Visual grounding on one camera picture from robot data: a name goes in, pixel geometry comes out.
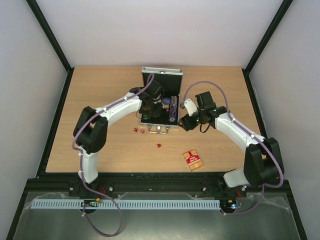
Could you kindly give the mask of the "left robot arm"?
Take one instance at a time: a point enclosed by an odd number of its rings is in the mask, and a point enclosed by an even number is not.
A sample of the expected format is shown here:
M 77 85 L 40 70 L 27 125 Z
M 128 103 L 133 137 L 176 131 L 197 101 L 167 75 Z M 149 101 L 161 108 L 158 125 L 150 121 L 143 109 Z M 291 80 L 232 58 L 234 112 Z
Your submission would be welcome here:
M 85 107 L 73 130 L 72 148 L 79 151 L 80 179 L 91 184 L 98 178 L 99 151 L 107 141 L 108 127 L 130 113 L 140 112 L 152 117 L 161 112 L 160 98 L 165 88 L 156 80 L 144 87 L 134 87 L 120 99 L 98 108 Z

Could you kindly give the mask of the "aluminium poker case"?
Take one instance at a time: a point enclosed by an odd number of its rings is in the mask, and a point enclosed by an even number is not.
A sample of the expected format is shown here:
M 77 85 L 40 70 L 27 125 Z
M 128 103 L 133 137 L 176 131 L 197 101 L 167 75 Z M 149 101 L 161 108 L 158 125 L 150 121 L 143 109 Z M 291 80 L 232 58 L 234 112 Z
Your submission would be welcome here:
M 170 98 L 172 96 L 177 96 L 177 115 L 175 122 L 169 121 L 169 112 L 167 109 L 163 109 L 161 106 L 161 115 L 159 117 L 151 118 L 140 118 L 140 124 L 148 127 L 148 131 L 151 134 L 165 135 L 170 129 L 178 127 L 179 121 L 179 103 L 180 103 L 180 93 L 182 87 L 182 81 L 184 76 L 184 71 L 182 69 L 173 68 L 158 68 L 158 67 L 146 67 L 144 66 L 141 70 L 143 83 L 146 85 L 150 74 L 154 74 L 154 82 L 159 84 L 155 98 L 160 99 L 162 105 L 163 98 Z

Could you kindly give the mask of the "purple round button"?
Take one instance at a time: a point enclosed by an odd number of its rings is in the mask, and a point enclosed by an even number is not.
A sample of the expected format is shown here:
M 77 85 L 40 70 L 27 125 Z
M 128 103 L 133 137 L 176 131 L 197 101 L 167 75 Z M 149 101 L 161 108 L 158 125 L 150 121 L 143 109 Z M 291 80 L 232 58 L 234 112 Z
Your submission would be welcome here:
M 165 98 L 163 98 L 163 99 L 161 100 L 161 104 L 162 104 L 162 105 L 170 105 L 170 104 L 171 104 L 171 99 L 165 97 Z

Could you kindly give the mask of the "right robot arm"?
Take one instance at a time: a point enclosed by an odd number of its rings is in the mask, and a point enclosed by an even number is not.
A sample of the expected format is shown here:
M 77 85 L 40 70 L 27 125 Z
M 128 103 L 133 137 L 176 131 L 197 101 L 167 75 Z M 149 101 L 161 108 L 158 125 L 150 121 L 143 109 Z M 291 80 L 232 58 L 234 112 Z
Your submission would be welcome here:
M 181 107 L 187 114 L 179 120 L 179 126 L 190 131 L 208 125 L 225 134 L 244 152 L 243 167 L 225 173 L 218 183 L 218 191 L 229 196 L 241 185 L 280 187 L 285 171 L 278 141 L 265 138 L 240 123 L 226 106 L 216 105 L 210 92 L 195 98 L 196 102 L 189 98 L 183 100 Z

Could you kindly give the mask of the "red card deck box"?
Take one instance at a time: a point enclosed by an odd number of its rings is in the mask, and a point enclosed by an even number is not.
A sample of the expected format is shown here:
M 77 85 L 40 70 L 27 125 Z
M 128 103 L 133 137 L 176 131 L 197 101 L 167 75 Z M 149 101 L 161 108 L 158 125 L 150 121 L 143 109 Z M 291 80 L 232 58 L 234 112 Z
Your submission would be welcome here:
M 201 168 L 204 165 L 195 149 L 184 152 L 182 156 L 191 172 Z

